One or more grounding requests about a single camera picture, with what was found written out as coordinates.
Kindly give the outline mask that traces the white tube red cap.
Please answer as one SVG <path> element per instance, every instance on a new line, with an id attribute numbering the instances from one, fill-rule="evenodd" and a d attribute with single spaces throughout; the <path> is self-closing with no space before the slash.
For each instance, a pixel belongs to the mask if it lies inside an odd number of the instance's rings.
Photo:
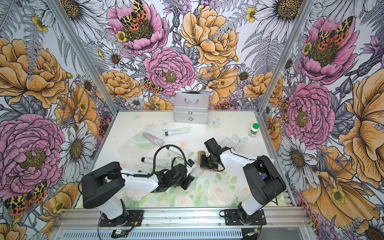
<path id="1" fill-rule="evenodd" d="M 243 148 L 244 147 L 242 145 L 235 145 L 235 146 L 233 146 L 234 152 L 237 152 L 237 153 L 240 153 L 243 150 Z"/>

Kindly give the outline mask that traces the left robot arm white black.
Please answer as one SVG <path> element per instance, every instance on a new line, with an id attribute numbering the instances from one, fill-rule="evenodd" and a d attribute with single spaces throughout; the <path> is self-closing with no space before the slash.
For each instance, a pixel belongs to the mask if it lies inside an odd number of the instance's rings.
<path id="1" fill-rule="evenodd" d="M 162 193 L 169 188 L 188 188 L 195 178 L 189 170 L 195 165 L 191 159 L 171 169 L 154 172 L 153 175 L 135 173 L 121 168 L 120 163 L 111 162 L 81 180 L 83 208 L 98 209 L 108 220 L 128 217 L 124 201 L 116 194 L 122 190 Z"/>

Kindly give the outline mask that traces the white tube black cap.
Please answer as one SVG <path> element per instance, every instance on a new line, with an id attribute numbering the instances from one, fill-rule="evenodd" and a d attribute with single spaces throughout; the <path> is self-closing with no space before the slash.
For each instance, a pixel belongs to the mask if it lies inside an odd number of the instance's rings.
<path id="1" fill-rule="evenodd" d="M 186 159 L 189 159 L 191 157 L 191 154 L 192 154 L 192 152 L 190 152 L 188 150 L 182 149 L 180 151 L 179 149 L 177 149 L 175 147 L 170 147 L 169 151 L 171 151 L 171 152 L 173 152 L 173 153 L 175 153 L 175 154 L 177 154 L 179 156 L 183 156 L 184 155 L 186 157 Z"/>

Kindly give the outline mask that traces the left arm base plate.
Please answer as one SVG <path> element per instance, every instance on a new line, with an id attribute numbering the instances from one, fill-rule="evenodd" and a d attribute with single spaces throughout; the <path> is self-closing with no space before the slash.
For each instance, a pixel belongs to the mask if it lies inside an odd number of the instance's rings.
<path id="1" fill-rule="evenodd" d="M 125 210 L 123 214 L 113 220 L 102 214 L 100 227 L 140 227 L 143 220 L 143 210 Z"/>

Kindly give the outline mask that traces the white tube purple cap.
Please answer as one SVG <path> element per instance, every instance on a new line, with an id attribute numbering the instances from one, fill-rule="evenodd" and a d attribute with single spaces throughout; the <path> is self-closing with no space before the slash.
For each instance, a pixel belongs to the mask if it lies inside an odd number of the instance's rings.
<path id="1" fill-rule="evenodd" d="M 197 176 L 199 176 L 201 173 L 203 172 L 203 170 L 201 169 L 200 166 L 196 166 L 191 172 L 190 172 L 190 175 L 194 178 L 196 178 Z"/>

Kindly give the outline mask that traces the white tube dark blue cap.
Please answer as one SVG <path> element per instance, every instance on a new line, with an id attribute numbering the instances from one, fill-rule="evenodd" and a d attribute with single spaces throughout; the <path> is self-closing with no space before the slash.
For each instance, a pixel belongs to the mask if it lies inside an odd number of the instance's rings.
<path id="1" fill-rule="evenodd" d="M 228 137 L 226 137 L 225 139 L 223 139 L 220 143 L 219 143 L 219 145 L 221 146 L 221 147 L 228 147 L 229 145 L 231 145 L 232 144 L 232 141 L 231 141 L 231 139 L 229 139 Z"/>

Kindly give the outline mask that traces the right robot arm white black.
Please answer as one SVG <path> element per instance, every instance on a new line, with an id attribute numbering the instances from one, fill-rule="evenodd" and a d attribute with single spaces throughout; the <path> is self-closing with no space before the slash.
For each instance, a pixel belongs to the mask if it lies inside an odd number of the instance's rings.
<path id="1" fill-rule="evenodd" d="M 273 161 L 265 155 L 241 155 L 229 147 L 221 147 L 214 138 L 204 142 L 204 145 L 209 155 L 203 155 L 200 160 L 203 170 L 219 172 L 232 169 L 247 180 L 250 194 L 238 205 L 237 212 L 232 214 L 235 220 L 242 225 L 261 222 L 258 215 L 261 209 L 287 189 Z"/>

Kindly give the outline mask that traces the brown striped towel cloth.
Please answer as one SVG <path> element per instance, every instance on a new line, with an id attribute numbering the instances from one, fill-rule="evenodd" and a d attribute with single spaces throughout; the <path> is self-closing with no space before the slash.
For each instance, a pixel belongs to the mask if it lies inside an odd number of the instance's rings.
<path id="1" fill-rule="evenodd" d="M 199 151 L 198 152 L 198 160 L 200 162 L 200 168 L 202 170 L 206 171 L 206 170 L 210 170 L 211 169 L 209 158 L 207 157 L 206 152 Z"/>

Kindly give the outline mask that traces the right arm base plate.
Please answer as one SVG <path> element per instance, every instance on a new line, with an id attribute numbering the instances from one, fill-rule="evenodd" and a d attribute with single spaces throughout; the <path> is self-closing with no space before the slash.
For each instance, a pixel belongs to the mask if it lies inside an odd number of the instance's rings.
<path id="1" fill-rule="evenodd" d="M 267 224 L 263 210 L 247 215 L 240 209 L 225 209 L 220 211 L 219 216 L 224 218 L 226 226 L 264 226 Z"/>

